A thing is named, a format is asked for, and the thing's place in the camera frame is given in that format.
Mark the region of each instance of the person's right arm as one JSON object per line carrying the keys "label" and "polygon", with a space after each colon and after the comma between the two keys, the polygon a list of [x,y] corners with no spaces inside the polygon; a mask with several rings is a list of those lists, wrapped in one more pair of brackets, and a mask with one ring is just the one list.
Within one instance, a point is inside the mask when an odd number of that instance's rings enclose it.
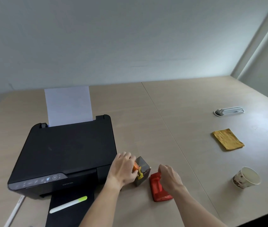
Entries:
{"label": "person's right arm", "polygon": [[160,183],[173,196],[185,227],[225,227],[218,218],[199,204],[182,184],[180,176],[168,165],[159,165]]}

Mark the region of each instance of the light wood tabletop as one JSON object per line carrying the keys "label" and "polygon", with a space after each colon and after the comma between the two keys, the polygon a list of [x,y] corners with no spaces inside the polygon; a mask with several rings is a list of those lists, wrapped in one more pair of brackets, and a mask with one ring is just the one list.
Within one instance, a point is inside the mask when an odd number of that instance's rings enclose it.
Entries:
{"label": "light wood tabletop", "polygon": [[[171,165],[189,192],[229,226],[268,213],[268,98],[230,76],[90,87],[93,116],[111,117],[117,152],[142,156],[157,171]],[[242,106],[245,113],[219,118],[213,111]],[[48,122],[43,90],[7,94],[0,103],[0,226],[19,194],[7,181],[31,127]],[[230,128],[242,149],[225,152],[211,136]],[[246,189],[230,181],[241,167],[262,183]],[[11,226],[44,227],[50,199],[26,198]],[[183,226],[173,200],[153,202],[149,183],[125,187],[113,226]]]}

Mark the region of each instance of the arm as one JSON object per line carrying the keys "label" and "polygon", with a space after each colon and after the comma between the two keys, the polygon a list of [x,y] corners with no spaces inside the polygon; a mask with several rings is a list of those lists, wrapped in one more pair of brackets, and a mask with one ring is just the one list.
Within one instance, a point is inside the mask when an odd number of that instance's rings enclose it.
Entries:
{"label": "arm", "polygon": [[132,173],[135,156],[123,152],[117,154],[108,173],[106,183],[84,216],[79,227],[111,227],[113,225],[117,198],[121,188],[135,180],[137,170]]}
{"label": "arm", "polygon": [[170,166],[159,165],[160,183],[170,193],[178,207],[185,227],[225,227],[218,218],[200,205],[182,184],[180,176]]}

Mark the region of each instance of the yellow cloth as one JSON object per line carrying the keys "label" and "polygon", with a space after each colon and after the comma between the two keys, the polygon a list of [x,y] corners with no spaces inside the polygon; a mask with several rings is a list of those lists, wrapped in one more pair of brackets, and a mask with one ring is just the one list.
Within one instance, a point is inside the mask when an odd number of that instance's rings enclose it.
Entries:
{"label": "yellow cloth", "polygon": [[235,150],[244,147],[230,129],[214,131],[215,138],[225,147],[226,150]]}

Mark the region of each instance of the epson logo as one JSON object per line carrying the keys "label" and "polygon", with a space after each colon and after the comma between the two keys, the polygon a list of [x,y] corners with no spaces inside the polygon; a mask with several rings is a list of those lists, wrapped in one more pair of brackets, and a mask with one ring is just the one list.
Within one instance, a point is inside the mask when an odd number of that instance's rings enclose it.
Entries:
{"label": "epson logo", "polygon": [[63,186],[65,186],[65,185],[69,185],[69,184],[73,184],[73,183],[66,183],[66,184],[63,184]]}

